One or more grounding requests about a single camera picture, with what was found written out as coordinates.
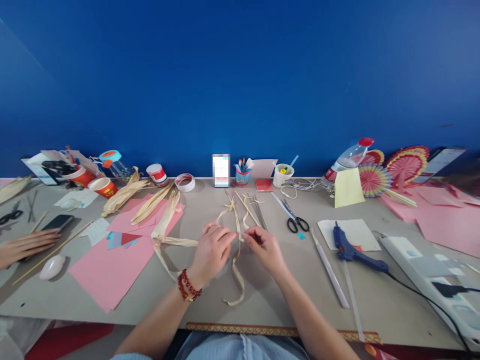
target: paper rosette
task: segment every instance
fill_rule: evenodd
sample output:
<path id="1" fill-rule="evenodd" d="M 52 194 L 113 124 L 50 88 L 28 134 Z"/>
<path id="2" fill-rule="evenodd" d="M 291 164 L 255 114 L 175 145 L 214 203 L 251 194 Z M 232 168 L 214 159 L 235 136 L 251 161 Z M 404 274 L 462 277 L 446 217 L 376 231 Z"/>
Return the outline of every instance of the paper rosette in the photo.
<path id="1" fill-rule="evenodd" d="M 377 163 L 366 163 L 358 166 L 363 196 L 374 198 L 382 195 L 392 186 L 392 175 Z"/>
<path id="2" fill-rule="evenodd" d="M 416 179 L 425 170 L 427 158 L 413 150 L 401 151 L 392 156 L 385 167 L 393 178 L 393 185 L 403 191 L 405 183 Z"/>
<path id="3" fill-rule="evenodd" d="M 369 150 L 360 164 L 378 164 L 382 165 L 385 161 L 385 155 L 380 150 Z"/>
<path id="4" fill-rule="evenodd" d="M 417 146 L 404 147 L 403 149 L 398 150 L 392 156 L 392 158 L 396 157 L 397 155 L 403 154 L 403 153 L 406 153 L 406 154 L 411 154 L 411 153 L 420 154 L 420 155 L 425 156 L 426 159 L 428 159 L 429 156 L 430 156 L 430 150 L 429 150 L 428 147 L 422 146 L 422 145 L 417 145 Z"/>

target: table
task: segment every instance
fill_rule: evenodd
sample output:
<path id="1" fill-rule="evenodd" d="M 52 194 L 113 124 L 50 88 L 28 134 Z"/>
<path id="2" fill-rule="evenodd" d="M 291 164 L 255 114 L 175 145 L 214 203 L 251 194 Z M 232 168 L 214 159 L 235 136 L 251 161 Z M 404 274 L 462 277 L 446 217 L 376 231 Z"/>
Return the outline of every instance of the table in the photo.
<path id="1" fill-rule="evenodd" d="M 34 204 L 36 218 L 40 218 L 44 211 L 50 211 L 41 228 L 56 215 L 66 213 L 53 204 L 67 191 L 63 186 L 43 184 L 38 185 L 36 189 L 39 190 Z M 225 208 L 224 205 L 229 203 L 226 190 L 229 194 L 232 190 L 240 195 L 256 193 L 253 184 L 246 188 L 214 188 L 211 179 L 198 178 L 195 189 L 183 193 L 180 197 L 186 208 L 170 236 L 198 239 L 203 226 L 216 219 Z M 139 191 L 134 198 L 143 198 L 147 192 L 155 192 L 155 189 Z M 275 193 L 281 199 L 284 198 L 280 190 L 277 189 Z M 13 203 L 21 199 L 19 209 L 25 211 L 19 219 L 0 227 L 0 242 L 24 236 L 33 227 L 33 222 L 27 223 L 26 195 L 24 192 L 0 206 L 0 214 L 7 213 Z M 260 204 L 260 209 L 266 226 L 278 238 L 285 262 L 295 278 L 336 329 L 355 331 L 353 312 L 340 306 L 311 235 L 305 234 L 306 239 L 301 240 L 296 234 L 288 231 L 287 215 L 270 193 L 256 193 L 256 196 L 259 201 L 265 201 Z M 71 211 L 70 214 L 78 219 L 65 228 L 64 236 L 59 243 L 87 222 L 97 219 L 105 202 L 106 199 L 99 196 L 88 208 Z M 416 225 L 404 223 L 377 199 L 367 199 L 363 203 L 335 209 L 334 200 L 325 191 L 317 189 L 298 191 L 298 197 L 288 199 L 288 203 L 292 211 L 312 227 L 347 297 L 348 289 L 341 262 L 324 242 L 316 225 L 320 220 L 364 219 L 372 231 L 408 238 L 424 255 L 444 254 L 451 259 L 464 260 L 480 268 L 479 259 L 447 248 L 434 247 L 422 237 Z M 246 210 L 239 200 L 235 204 L 241 223 Z M 107 220 L 111 222 L 113 217 L 114 215 L 111 215 Z M 232 231 L 236 230 L 233 212 L 224 215 L 220 223 Z M 247 223 L 254 225 L 251 218 Z M 234 243 L 231 257 L 234 256 L 237 246 L 238 244 Z M 77 237 L 61 249 L 60 254 L 70 258 L 67 261 L 68 266 L 71 266 L 90 248 L 87 237 Z M 194 252 L 195 248 L 165 246 L 163 255 L 170 270 L 174 271 L 188 267 L 193 260 Z M 387 262 L 392 274 L 412 285 L 386 250 L 369 252 L 368 255 Z M 68 272 L 56 281 L 42 281 L 38 278 L 41 269 L 39 267 L 25 280 L 11 286 L 13 281 L 44 256 L 44 253 L 36 255 L 28 263 L 14 264 L 10 269 L 0 271 L 0 315 L 136 325 L 174 285 L 154 255 L 116 310 L 109 314 L 105 314 L 98 307 Z M 374 272 L 360 263 L 352 262 L 348 266 L 364 331 L 377 332 L 382 341 L 388 344 L 462 348 L 457 335 L 452 333 L 425 300 L 394 283 L 386 275 Z M 243 302 L 234 307 L 223 302 L 223 299 L 236 300 L 241 291 L 234 278 L 230 261 L 203 291 L 202 296 L 189 307 L 180 326 L 185 327 L 187 322 L 199 322 L 294 327 L 280 290 L 246 244 L 243 244 L 237 267 L 245 281 Z"/>

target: computer mouse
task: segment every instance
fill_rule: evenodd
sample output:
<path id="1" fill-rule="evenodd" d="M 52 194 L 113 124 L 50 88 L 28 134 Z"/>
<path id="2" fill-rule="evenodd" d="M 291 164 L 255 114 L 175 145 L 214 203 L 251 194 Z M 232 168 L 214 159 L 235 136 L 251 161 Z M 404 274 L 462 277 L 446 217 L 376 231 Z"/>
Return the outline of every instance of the computer mouse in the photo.
<path id="1" fill-rule="evenodd" d="M 38 276 L 41 280 L 50 280 L 56 277 L 64 267 L 65 256 L 55 255 L 43 265 L 43 268 L 40 271 Z"/>

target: glue gun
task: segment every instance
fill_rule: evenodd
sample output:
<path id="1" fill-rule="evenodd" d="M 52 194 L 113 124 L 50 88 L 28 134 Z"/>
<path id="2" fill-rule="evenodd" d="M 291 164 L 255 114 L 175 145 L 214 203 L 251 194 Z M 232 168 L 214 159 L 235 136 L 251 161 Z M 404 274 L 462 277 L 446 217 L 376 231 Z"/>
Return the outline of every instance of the glue gun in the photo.
<path id="1" fill-rule="evenodd" d="M 336 253 L 340 260 L 353 261 L 358 260 L 364 265 L 371 267 L 374 270 L 388 274 L 389 266 L 385 261 L 375 260 L 362 252 L 358 251 L 352 246 L 345 236 L 345 232 L 340 228 L 339 224 L 335 221 L 335 227 L 333 228 L 333 238 L 335 240 L 335 246 L 338 249 Z"/>

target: red cup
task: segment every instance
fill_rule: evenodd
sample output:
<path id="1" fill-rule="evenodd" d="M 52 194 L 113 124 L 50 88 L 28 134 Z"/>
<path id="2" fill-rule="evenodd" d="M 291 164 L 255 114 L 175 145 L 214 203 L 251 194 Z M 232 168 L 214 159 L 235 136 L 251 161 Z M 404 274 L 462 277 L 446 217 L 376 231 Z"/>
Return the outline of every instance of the red cup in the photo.
<path id="1" fill-rule="evenodd" d="M 118 191 L 115 184 L 108 177 L 93 180 L 88 184 L 88 188 L 107 199 L 110 199 Z"/>
<path id="2" fill-rule="evenodd" d="M 88 188 L 89 184 L 95 180 L 95 176 L 88 172 L 83 166 L 80 166 L 80 169 L 74 173 L 63 175 L 63 177 L 65 179 L 72 180 L 76 184 L 82 185 L 84 188 Z"/>

